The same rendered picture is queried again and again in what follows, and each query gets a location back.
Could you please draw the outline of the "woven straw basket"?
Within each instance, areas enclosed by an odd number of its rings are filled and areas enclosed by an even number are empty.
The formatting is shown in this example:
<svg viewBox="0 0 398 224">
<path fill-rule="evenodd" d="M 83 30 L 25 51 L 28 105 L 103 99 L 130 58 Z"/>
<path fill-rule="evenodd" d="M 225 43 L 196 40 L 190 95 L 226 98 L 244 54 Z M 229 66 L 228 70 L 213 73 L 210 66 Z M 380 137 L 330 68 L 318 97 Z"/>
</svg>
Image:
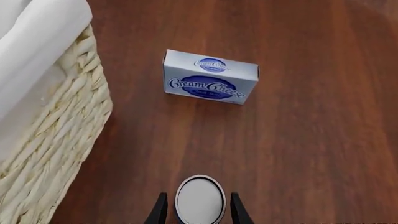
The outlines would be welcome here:
<svg viewBox="0 0 398 224">
<path fill-rule="evenodd" d="M 0 164 L 0 224 L 49 224 L 111 115 L 92 27 L 56 64 L 66 80 Z"/>
</svg>

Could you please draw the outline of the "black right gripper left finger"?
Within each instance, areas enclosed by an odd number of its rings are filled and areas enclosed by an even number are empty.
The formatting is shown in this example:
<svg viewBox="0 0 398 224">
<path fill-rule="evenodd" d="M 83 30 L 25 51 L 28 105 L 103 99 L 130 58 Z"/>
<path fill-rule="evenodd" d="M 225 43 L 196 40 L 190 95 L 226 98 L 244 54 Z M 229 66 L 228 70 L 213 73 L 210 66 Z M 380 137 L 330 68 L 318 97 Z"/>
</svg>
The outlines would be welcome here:
<svg viewBox="0 0 398 224">
<path fill-rule="evenodd" d="M 167 219 L 167 194 L 161 192 L 143 224 L 165 224 Z"/>
</svg>

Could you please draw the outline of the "tin with silver lid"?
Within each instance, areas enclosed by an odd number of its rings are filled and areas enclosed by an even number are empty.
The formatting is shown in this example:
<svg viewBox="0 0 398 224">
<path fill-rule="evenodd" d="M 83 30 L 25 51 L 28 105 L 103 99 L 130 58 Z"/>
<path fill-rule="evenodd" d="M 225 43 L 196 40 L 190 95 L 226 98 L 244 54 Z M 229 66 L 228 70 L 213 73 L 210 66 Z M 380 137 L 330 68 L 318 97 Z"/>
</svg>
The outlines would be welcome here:
<svg viewBox="0 0 398 224">
<path fill-rule="evenodd" d="M 219 224 L 226 211 L 226 194 L 212 177 L 193 175 L 178 187 L 174 209 L 179 224 Z"/>
</svg>

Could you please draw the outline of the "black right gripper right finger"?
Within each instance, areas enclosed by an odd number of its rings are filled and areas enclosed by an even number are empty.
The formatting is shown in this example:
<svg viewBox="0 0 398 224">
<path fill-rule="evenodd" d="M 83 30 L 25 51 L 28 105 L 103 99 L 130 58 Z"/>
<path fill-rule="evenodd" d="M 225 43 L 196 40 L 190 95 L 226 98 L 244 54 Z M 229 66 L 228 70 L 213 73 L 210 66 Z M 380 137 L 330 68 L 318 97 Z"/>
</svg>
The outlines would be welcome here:
<svg viewBox="0 0 398 224">
<path fill-rule="evenodd" d="M 254 224 L 237 192 L 231 193 L 230 210 L 233 224 Z"/>
</svg>

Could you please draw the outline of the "white cream cheese box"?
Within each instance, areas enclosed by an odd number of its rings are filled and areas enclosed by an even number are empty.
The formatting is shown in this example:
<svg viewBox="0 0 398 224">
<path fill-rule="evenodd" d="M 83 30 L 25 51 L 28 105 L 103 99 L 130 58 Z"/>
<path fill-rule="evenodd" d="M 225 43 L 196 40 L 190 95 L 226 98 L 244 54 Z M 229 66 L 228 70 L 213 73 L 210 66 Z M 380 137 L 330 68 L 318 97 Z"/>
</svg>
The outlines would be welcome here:
<svg viewBox="0 0 398 224">
<path fill-rule="evenodd" d="M 242 105 L 259 81 L 259 65 L 166 50 L 164 92 Z"/>
</svg>

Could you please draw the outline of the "white cloth basket liner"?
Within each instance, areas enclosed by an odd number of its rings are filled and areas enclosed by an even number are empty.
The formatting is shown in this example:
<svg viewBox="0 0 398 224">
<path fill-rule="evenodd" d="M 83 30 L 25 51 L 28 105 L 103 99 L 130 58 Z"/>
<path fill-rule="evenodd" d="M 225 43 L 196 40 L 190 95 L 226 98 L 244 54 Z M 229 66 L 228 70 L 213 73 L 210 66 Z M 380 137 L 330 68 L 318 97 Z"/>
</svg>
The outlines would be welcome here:
<svg viewBox="0 0 398 224">
<path fill-rule="evenodd" d="M 92 19 L 86 0 L 31 0 L 0 39 L 0 120 Z"/>
</svg>

